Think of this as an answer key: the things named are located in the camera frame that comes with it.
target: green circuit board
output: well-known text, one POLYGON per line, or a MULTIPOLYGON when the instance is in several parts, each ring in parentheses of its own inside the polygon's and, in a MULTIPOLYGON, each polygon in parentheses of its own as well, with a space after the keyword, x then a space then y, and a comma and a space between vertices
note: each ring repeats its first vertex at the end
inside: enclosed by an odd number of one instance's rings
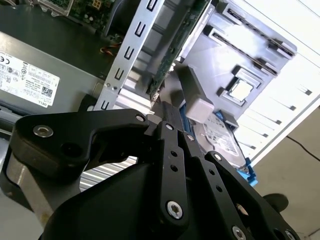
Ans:
POLYGON ((147 90, 147 94, 150 95, 151 100, 155 100, 157 91, 161 87, 165 78, 168 76, 170 67, 175 62, 182 47, 184 46, 184 43, 186 42, 190 33, 193 31, 195 25, 197 24, 200 16, 204 12, 208 4, 208 0, 197 0, 191 7, 189 12, 186 14, 182 25, 173 38, 170 47, 166 52, 164 58, 162 59, 160 67, 156 75, 153 77, 152 82, 147 90))
MULTIPOLYGON (((66 10, 70 0, 49 0, 66 10)), ((115 0, 74 0, 69 18, 78 20, 102 32, 106 26, 115 0)))

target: ce marking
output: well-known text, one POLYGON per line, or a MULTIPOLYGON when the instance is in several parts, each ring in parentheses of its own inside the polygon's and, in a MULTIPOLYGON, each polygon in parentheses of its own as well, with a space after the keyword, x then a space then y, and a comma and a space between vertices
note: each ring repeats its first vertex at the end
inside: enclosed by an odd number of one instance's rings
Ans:
POLYGON ((4 58, 3 56, 0 57, 0 62, 4 62, 5 61, 5 64, 9 64, 10 63, 10 60, 8 58, 4 58))

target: floor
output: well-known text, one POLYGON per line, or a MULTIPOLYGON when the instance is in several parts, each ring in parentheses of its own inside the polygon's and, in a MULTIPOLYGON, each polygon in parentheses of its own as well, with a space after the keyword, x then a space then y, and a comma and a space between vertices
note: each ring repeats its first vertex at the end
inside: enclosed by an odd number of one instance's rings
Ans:
MULTIPOLYGON (((317 109, 289 136, 320 158, 319 123, 317 109)), ((254 169, 259 181, 255 189, 261 195, 282 193, 288 197, 289 206, 282 216, 296 232, 308 236, 320 229, 320 162, 285 138, 254 169)))

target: hard drive label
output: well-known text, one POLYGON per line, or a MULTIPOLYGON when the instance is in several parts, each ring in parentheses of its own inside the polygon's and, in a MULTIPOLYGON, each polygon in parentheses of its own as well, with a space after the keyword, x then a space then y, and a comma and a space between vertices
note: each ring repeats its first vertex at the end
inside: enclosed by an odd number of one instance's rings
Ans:
POLYGON ((60 78, 0 52, 0 90, 40 105, 52 106, 60 78))
POLYGON ((223 121, 216 115, 211 114, 208 120, 204 123, 204 130, 207 140, 215 147, 223 149, 225 152, 236 157, 239 153, 236 149, 234 139, 226 129, 223 121))

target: expansion slot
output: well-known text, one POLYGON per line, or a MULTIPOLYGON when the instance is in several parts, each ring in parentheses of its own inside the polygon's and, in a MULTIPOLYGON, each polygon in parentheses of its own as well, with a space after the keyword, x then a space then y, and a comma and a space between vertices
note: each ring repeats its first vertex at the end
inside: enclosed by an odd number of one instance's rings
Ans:
POLYGON ((219 41, 225 43, 226 45, 228 45, 229 47, 233 48, 234 50, 236 50, 238 53, 246 56, 248 59, 250 59, 257 68, 261 69, 263 72, 264 70, 267 71, 268 73, 277 76, 278 72, 276 70, 274 70, 272 67, 267 66, 269 63, 267 62, 263 62, 263 60, 260 59, 255 59, 252 56, 250 56, 249 54, 247 54, 246 52, 244 52, 243 50, 241 50, 240 48, 236 47, 235 45, 233 45, 231 42, 229 42, 228 40, 226 40, 223 36, 219 35, 218 33, 214 32, 212 34, 212 36, 216 39, 218 39, 219 41))
POLYGON ((179 56, 179 53, 181 52, 184 44, 186 43, 186 40, 194 30, 198 20, 204 13, 208 4, 208 0, 197 0, 193 4, 189 12, 186 14, 183 24, 178 29, 177 34, 172 40, 172 43, 168 51, 166 52, 164 58, 162 59, 160 67, 148 88, 147 94, 150 95, 150 98, 153 101, 155 101, 158 97, 158 89, 160 88, 166 76, 170 72, 170 68, 179 56))
POLYGON ((240 16, 239 14, 237 14, 234 10, 232 10, 231 8, 229 8, 227 10, 228 14, 232 15, 234 18, 236 18, 237 20, 239 20, 241 23, 243 23, 245 26, 247 26, 249 29, 253 30, 255 33, 259 34, 261 37, 263 37, 264 39, 266 39, 267 41, 269 41, 271 44, 273 44, 274 46, 276 46, 277 48, 279 48, 280 50, 282 50, 283 52, 285 52, 288 56, 290 56, 291 58, 294 57, 296 55, 296 53, 294 51, 291 51, 290 49, 284 47, 283 45, 281 45, 280 43, 278 43, 276 40, 270 38, 269 36, 267 36, 264 32, 262 32, 261 30, 259 30, 258 28, 256 28, 254 25, 252 25, 250 22, 246 21, 242 16, 240 16))

